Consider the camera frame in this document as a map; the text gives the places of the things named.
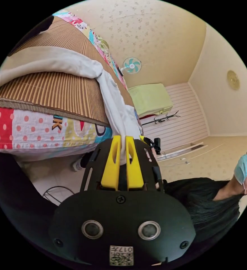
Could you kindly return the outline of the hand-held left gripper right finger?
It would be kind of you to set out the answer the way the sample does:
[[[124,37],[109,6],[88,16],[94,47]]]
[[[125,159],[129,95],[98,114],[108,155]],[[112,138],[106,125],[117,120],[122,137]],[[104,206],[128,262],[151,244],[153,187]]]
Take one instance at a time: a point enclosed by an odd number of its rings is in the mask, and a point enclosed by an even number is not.
[[[133,137],[126,137],[126,179],[127,188],[143,188],[144,180]]]

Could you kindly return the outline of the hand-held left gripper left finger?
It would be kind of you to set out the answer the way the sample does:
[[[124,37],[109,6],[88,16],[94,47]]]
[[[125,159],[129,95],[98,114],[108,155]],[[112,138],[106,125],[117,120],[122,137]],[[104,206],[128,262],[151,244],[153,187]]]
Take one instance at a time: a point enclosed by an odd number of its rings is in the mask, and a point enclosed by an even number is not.
[[[111,141],[107,161],[101,179],[101,186],[103,188],[118,188],[120,155],[121,155],[121,136],[117,135],[114,136]]]

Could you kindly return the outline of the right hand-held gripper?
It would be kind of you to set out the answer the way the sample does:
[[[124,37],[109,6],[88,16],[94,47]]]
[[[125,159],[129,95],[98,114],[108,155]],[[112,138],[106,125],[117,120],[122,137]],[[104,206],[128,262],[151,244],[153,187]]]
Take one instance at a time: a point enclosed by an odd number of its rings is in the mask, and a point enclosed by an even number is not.
[[[142,135],[140,135],[139,137],[142,142],[145,142],[147,145],[150,146],[151,149],[155,150],[156,155],[161,154],[161,139],[160,138],[154,138],[154,140],[152,141],[151,139]]]

